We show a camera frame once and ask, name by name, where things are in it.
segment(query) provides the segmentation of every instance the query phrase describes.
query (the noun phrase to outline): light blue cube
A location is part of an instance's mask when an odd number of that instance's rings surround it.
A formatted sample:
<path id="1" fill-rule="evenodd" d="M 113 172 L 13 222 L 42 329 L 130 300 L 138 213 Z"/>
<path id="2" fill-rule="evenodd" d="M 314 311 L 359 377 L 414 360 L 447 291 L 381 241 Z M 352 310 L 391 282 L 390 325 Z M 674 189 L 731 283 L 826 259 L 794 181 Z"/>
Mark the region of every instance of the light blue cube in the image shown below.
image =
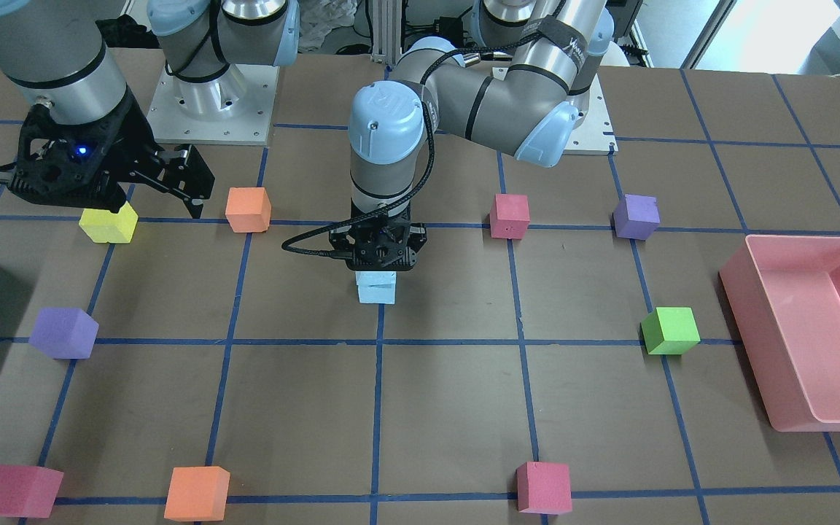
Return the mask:
<path id="1" fill-rule="evenodd" d="M 393 305 L 396 272 L 356 272 L 356 284 L 363 305 Z"/>

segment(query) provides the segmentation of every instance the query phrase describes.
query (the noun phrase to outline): pink bin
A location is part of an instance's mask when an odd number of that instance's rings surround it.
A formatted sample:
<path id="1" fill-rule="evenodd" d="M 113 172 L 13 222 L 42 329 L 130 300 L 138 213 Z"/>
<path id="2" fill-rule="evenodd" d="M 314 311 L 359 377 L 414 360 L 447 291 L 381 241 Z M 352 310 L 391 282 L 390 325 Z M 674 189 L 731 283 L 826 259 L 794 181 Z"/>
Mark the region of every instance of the pink bin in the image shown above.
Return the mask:
<path id="1" fill-rule="evenodd" d="M 720 275 L 770 425 L 840 431 L 840 237 L 747 236 Z"/>

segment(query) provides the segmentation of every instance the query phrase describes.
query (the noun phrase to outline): block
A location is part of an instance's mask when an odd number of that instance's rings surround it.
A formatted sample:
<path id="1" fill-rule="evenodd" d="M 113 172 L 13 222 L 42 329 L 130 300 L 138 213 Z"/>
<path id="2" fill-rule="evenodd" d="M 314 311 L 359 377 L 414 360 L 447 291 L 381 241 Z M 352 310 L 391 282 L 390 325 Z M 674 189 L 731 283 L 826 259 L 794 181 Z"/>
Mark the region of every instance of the block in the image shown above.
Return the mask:
<path id="1" fill-rule="evenodd" d="M 681 355 L 702 341 L 693 309 L 658 306 L 640 323 L 647 354 Z"/>
<path id="2" fill-rule="evenodd" d="M 223 521 L 229 472 L 222 467 L 175 467 L 164 518 L 172 521 Z"/>
<path id="3" fill-rule="evenodd" d="M 517 467 L 517 511 L 553 515 L 572 512 L 569 465 L 526 462 Z"/>
<path id="4" fill-rule="evenodd" d="M 26 465 L 0 465 L 0 516 L 49 518 L 63 472 Z"/>
<path id="5" fill-rule="evenodd" d="M 94 243 L 130 243 L 137 224 L 138 214 L 129 203 L 125 203 L 119 213 L 107 209 L 84 209 L 79 218 L 80 228 Z"/>
<path id="6" fill-rule="evenodd" d="M 356 284 L 363 305 L 393 305 L 397 272 L 356 272 Z"/>
<path id="7" fill-rule="evenodd" d="M 495 195 L 488 222 L 494 239 L 523 239 L 530 224 L 527 196 L 507 193 Z"/>
<path id="8" fill-rule="evenodd" d="M 626 194 L 614 209 L 614 232 L 621 238 L 645 241 L 659 226 L 656 197 Z"/>
<path id="9" fill-rule="evenodd" d="M 271 201 L 264 188 L 230 188 L 226 219 L 236 233 L 266 232 L 271 226 Z"/>
<path id="10" fill-rule="evenodd" d="M 54 359 L 87 359 L 99 323 L 79 308 L 41 308 L 28 343 Z"/>

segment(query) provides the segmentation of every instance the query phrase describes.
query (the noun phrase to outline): metal base plate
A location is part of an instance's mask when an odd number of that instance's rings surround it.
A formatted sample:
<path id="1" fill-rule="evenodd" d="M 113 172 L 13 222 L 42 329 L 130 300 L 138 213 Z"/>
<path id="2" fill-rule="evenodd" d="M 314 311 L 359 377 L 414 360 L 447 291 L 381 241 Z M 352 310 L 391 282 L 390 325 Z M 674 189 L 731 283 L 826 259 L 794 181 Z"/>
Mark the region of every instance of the metal base plate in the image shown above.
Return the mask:
<path id="1" fill-rule="evenodd" d="M 506 67 L 493 67 L 491 74 L 498 80 L 504 79 Z M 607 104 L 601 92 L 601 82 L 598 77 L 592 80 L 589 88 L 592 103 L 586 113 L 586 119 L 576 129 L 572 130 L 566 149 L 566 155 L 607 155 L 613 148 L 618 152 L 618 141 L 614 139 L 614 128 L 611 127 L 611 117 L 607 113 Z"/>
<path id="2" fill-rule="evenodd" d="M 274 96 L 277 94 L 277 74 L 274 66 L 246 66 L 239 71 L 248 82 L 243 97 L 244 110 L 227 120 L 197 120 L 187 115 L 177 102 L 174 78 L 161 72 L 147 111 L 154 139 L 161 143 L 231 144 L 239 146 L 267 146 L 271 132 Z"/>

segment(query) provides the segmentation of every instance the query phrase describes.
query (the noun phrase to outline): yellow cube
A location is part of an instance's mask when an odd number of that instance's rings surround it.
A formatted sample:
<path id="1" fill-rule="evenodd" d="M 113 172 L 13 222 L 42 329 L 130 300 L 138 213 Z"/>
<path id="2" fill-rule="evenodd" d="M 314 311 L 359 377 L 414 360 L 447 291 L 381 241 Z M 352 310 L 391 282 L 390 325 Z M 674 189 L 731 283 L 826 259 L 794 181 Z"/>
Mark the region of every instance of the yellow cube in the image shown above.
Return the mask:
<path id="1" fill-rule="evenodd" d="M 126 244 L 131 242 L 138 214 L 129 203 L 119 213 L 107 209 L 84 209 L 79 226 L 94 243 Z"/>

